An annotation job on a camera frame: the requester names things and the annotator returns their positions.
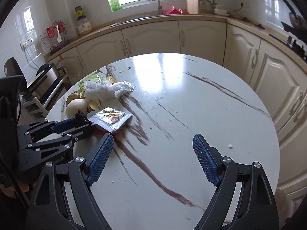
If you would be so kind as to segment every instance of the jar lid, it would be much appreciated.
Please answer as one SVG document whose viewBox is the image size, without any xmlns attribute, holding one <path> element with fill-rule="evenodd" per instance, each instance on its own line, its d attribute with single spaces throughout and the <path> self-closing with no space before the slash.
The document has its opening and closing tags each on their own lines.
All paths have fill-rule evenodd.
<svg viewBox="0 0 307 230">
<path fill-rule="evenodd" d="M 86 16 L 79 16 L 78 18 L 77 18 L 77 21 L 79 21 L 80 19 L 83 19 L 83 18 L 86 18 Z"/>
</svg>

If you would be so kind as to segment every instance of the utensil rack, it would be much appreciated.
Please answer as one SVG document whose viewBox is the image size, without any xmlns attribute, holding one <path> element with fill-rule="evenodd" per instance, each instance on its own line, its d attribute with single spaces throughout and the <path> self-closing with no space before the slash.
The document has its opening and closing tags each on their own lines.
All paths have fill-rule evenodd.
<svg viewBox="0 0 307 230">
<path fill-rule="evenodd" d="M 59 31 L 60 31 L 62 41 L 60 43 L 57 41 L 57 37 L 58 37 L 58 33 L 56 30 L 57 25 L 59 26 L 59 28 L 61 26 L 61 29 Z M 49 28 L 52 28 L 52 35 L 48 33 Z M 42 40 L 44 45 L 50 49 L 51 52 L 56 51 L 57 48 L 58 50 L 61 49 L 61 47 L 64 47 L 65 45 L 69 43 L 65 23 L 62 22 L 61 20 L 58 22 L 55 21 L 52 24 L 52 26 L 47 27 L 45 32 L 40 35 L 40 39 Z"/>
</svg>

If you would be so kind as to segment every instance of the white marble tabletop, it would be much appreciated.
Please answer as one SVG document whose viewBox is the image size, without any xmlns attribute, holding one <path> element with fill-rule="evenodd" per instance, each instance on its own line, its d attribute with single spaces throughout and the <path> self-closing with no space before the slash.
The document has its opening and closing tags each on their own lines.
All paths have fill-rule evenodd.
<svg viewBox="0 0 307 230">
<path fill-rule="evenodd" d="M 100 70 L 135 84 L 130 95 L 102 102 L 104 108 L 133 114 L 90 188 L 112 229 L 194 229 L 215 191 L 192 148 L 199 133 L 222 156 L 249 165 L 260 162 L 275 192 L 279 145 L 273 122 L 256 93 L 235 74 L 176 53 L 135 56 Z M 65 101 L 73 90 L 78 85 L 55 104 L 49 121 L 66 119 Z M 74 157 L 85 155 L 101 137 L 95 133 L 77 142 Z M 69 183 L 65 187 L 74 221 L 82 224 Z M 226 222 L 232 220 L 239 192 L 237 185 Z"/>
</svg>

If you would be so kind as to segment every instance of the metal screw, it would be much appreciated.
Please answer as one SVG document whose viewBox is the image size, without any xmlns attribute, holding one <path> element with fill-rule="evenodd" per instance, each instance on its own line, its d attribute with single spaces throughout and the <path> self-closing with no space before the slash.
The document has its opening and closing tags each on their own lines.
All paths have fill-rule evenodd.
<svg viewBox="0 0 307 230">
<path fill-rule="evenodd" d="M 224 156 L 224 157 L 223 157 L 223 161 L 224 161 L 225 163 L 230 163 L 230 162 L 231 162 L 231 158 L 228 157 L 228 156 Z"/>
<path fill-rule="evenodd" d="M 52 166 L 52 162 L 47 162 L 47 163 L 45 164 L 45 166 L 46 166 L 47 168 L 50 168 L 50 167 Z"/>
<path fill-rule="evenodd" d="M 259 162 L 254 162 L 254 166 L 255 166 L 256 168 L 260 168 L 260 167 L 261 167 L 261 164 L 260 164 Z"/>
<path fill-rule="evenodd" d="M 81 163 L 83 162 L 84 158 L 82 156 L 76 157 L 76 162 Z"/>
</svg>

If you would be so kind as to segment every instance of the power outlet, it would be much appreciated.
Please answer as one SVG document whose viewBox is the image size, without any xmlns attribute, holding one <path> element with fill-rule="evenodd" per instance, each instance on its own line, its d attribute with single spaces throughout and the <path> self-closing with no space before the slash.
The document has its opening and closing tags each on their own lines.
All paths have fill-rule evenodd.
<svg viewBox="0 0 307 230">
<path fill-rule="evenodd" d="M 29 39 L 27 39 L 27 43 L 29 46 L 31 46 L 32 44 L 34 44 L 34 39 L 33 37 L 30 37 Z"/>
<path fill-rule="evenodd" d="M 27 49 L 29 46 L 31 46 L 33 44 L 34 44 L 34 39 L 33 39 L 33 37 L 30 37 L 26 41 L 20 43 L 20 47 L 21 47 L 22 51 L 24 51 L 25 49 Z"/>
<path fill-rule="evenodd" d="M 25 41 L 25 42 L 23 42 L 23 43 L 20 43 L 20 47 L 21 47 L 22 51 L 24 51 L 26 48 L 29 47 L 28 42 Z"/>
</svg>

